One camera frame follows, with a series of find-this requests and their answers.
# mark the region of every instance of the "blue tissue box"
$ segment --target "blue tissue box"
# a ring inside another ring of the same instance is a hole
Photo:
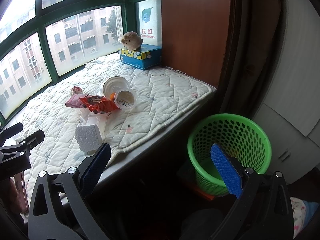
[[[121,62],[141,70],[161,64],[161,52],[161,47],[148,44],[142,44],[140,49],[134,51],[119,49]]]

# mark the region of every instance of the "stuffed animal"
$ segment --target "stuffed animal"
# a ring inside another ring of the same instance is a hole
[[[129,50],[136,50],[141,47],[143,39],[135,32],[128,32],[122,36],[121,43]]]

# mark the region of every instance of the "green trash can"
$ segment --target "green trash can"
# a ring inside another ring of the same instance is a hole
[[[218,143],[244,167],[264,174],[271,161],[271,145],[265,132],[253,121],[236,114],[211,115],[194,128],[188,139],[189,158],[196,169],[196,182],[210,195],[228,192],[215,168],[210,150]]]

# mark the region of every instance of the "cabinet handle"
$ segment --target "cabinet handle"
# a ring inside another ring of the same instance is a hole
[[[284,151],[284,153],[282,153],[282,154],[278,157],[278,159],[281,159],[287,152],[288,152],[288,149],[286,149],[286,150]]]
[[[281,160],[281,162],[283,163],[286,159],[288,159],[291,156],[291,153],[288,154],[287,157],[285,157],[283,160]]]

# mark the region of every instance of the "yogurt cup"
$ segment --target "yogurt cup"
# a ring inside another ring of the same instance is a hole
[[[135,108],[138,101],[138,95],[132,89],[120,89],[116,92],[114,102],[122,110]]]

